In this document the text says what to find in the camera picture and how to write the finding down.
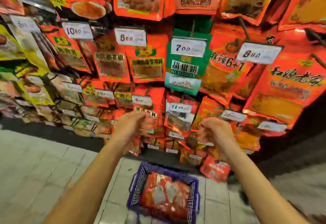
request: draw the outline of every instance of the person's right arm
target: person's right arm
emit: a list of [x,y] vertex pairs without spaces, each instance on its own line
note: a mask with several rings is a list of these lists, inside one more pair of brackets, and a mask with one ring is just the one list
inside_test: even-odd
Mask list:
[[214,135],[214,144],[230,164],[261,224],[308,224],[279,194],[237,144],[230,124],[218,118],[201,122],[200,138]]

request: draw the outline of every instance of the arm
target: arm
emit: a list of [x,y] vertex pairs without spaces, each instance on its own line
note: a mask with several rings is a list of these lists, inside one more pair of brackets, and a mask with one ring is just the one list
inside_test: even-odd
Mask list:
[[119,159],[128,151],[137,132],[151,129],[151,122],[144,112],[121,116],[109,142],[59,200],[44,224],[93,224]]
[[274,189],[237,144],[230,124],[217,118],[204,119],[199,135],[212,132],[219,153],[230,164],[262,224],[308,224]]

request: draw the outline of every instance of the price tag reading 11.60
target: price tag reading 11.60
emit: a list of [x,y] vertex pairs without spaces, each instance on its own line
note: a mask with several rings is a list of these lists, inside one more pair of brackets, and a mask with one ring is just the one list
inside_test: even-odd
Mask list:
[[91,27],[86,23],[62,22],[62,27],[71,39],[93,39]]
[[171,41],[171,54],[203,57],[205,49],[205,40],[172,38]]
[[236,60],[271,64],[282,50],[283,46],[279,45],[263,45],[245,42],[241,46]]
[[115,28],[115,38],[119,45],[133,45],[145,47],[146,31],[143,29]]
[[177,112],[190,113],[191,105],[172,102],[172,103],[170,103],[170,110],[177,111]]

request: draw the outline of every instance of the red package in basket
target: red package in basket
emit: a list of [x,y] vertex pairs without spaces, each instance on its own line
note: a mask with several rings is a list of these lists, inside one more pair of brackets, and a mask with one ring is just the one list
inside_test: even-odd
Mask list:
[[153,215],[163,215],[171,219],[187,219],[187,201],[190,187],[168,176],[151,173],[141,193],[139,203],[149,208]]
[[206,177],[219,183],[228,178],[230,166],[227,163],[218,161],[213,156],[209,155],[201,166],[200,172]]

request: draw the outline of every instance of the green spice packet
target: green spice packet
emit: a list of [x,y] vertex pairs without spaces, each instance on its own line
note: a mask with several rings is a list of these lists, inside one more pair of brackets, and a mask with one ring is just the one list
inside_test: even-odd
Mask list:
[[212,35],[180,29],[173,30],[168,44],[165,86],[196,96],[212,51]]

